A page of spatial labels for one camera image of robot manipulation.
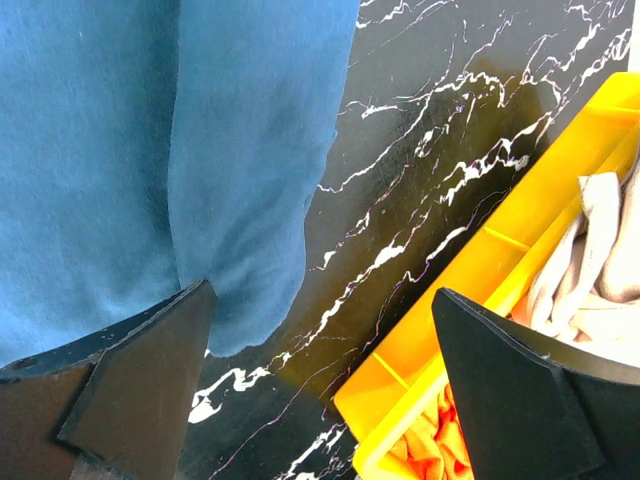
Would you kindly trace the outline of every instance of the yellow bin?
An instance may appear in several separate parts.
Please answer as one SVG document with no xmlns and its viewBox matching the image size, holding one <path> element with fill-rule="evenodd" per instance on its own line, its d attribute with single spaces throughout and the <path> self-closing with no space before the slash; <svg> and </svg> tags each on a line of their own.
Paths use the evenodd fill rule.
<svg viewBox="0 0 640 480">
<path fill-rule="evenodd" d="M 580 212 L 577 177 L 631 168 L 639 119 L 640 75 L 612 75 L 340 389 L 335 403 L 360 442 L 353 463 L 363 480 L 418 479 L 389 450 L 447 383 L 436 290 L 508 314 Z"/>
</svg>

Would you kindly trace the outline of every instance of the yellow plastic basket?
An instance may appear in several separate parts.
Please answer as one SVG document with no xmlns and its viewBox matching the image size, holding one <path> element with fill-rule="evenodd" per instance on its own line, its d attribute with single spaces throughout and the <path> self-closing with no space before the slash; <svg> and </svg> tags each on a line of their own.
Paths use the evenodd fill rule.
<svg viewBox="0 0 640 480">
<path fill-rule="evenodd" d="M 363 480 L 418 479 L 389 450 L 447 383 L 436 290 L 508 314 L 579 214 L 577 177 L 631 168 L 639 120 L 640 75 L 612 75 L 340 389 L 335 403 L 360 442 L 353 463 Z"/>
</svg>

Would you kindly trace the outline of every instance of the marble countertop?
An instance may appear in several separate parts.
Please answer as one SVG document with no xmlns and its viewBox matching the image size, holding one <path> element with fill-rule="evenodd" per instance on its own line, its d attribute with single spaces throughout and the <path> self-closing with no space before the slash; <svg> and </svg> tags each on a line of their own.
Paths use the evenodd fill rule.
<svg viewBox="0 0 640 480">
<path fill-rule="evenodd" d="M 333 395 L 626 69 L 633 10 L 633 0 L 362 2 L 339 136 L 306 225 L 305 285 L 267 344 L 205 360 L 176 478 L 355 478 L 356 442 Z"/>
</svg>

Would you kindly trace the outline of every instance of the marble pattern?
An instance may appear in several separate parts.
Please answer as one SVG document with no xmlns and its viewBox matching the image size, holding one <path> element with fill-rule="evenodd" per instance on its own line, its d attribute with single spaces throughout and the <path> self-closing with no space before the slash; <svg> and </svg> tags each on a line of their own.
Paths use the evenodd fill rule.
<svg viewBox="0 0 640 480">
<path fill-rule="evenodd" d="M 339 137 L 307 222 L 305 285 L 266 345 L 205 360 L 177 478 L 355 478 L 333 394 L 626 68 L 633 10 L 362 2 Z"/>
</svg>

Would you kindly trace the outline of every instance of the beige cloth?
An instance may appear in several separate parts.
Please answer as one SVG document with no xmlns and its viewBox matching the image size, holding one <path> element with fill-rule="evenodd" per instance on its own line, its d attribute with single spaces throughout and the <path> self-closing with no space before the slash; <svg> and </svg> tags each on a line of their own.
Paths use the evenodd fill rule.
<svg viewBox="0 0 640 480">
<path fill-rule="evenodd" d="M 579 184 L 583 213 L 535 278 L 527 319 L 548 336 L 640 366 L 638 161 L 622 189 L 615 173 Z"/>
</svg>

